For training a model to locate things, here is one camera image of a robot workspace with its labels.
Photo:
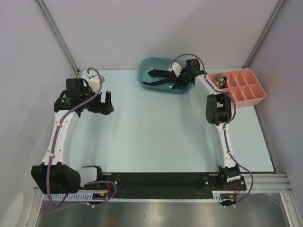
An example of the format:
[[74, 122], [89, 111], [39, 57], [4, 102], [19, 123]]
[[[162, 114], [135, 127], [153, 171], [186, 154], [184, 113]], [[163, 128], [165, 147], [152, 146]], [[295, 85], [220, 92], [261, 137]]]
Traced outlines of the dark striped necktie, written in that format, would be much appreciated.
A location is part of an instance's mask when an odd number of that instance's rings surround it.
[[143, 81], [142, 83], [144, 85], [147, 85], [147, 86], [154, 87], [154, 86], [159, 86], [159, 85], [163, 85], [163, 84], [173, 82], [173, 81], [170, 81], [169, 79], [167, 79], [165, 70], [155, 70], [155, 69], [153, 69], [153, 70], [148, 72], [148, 75], [151, 78], [160, 78], [160, 80], [153, 81], [153, 82]]

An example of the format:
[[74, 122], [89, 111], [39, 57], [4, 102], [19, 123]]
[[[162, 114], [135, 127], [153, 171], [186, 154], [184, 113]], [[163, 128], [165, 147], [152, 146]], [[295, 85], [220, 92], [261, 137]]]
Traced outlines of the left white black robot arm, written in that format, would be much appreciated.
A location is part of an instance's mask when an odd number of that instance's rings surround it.
[[94, 189], [105, 183], [99, 166], [83, 166], [73, 169], [69, 165], [71, 142], [81, 113], [108, 115], [114, 108], [111, 92], [106, 92], [101, 102], [100, 86], [104, 77], [92, 76], [85, 79], [67, 79], [66, 89], [54, 103], [54, 126], [46, 154], [41, 164], [32, 166], [31, 175], [43, 194], [72, 194], [89, 183]]

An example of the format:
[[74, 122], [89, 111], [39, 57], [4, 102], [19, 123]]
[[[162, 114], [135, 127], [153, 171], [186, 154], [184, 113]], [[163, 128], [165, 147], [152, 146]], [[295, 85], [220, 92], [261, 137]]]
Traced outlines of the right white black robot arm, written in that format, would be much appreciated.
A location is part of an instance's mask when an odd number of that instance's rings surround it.
[[202, 89], [206, 97], [206, 120], [214, 129], [219, 149], [219, 186], [229, 190], [236, 188], [235, 184], [243, 184], [240, 165], [235, 160], [230, 138], [229, 123], [236, 114], [236, 109], [232, 108], [232, 105], [235, 105], [232, 96], [211, 81], [204, 64], [197, 58], [187, 60], [185, 67], [173, 61], [169, 72], [173, 74], [178, 85], [192, 83]]

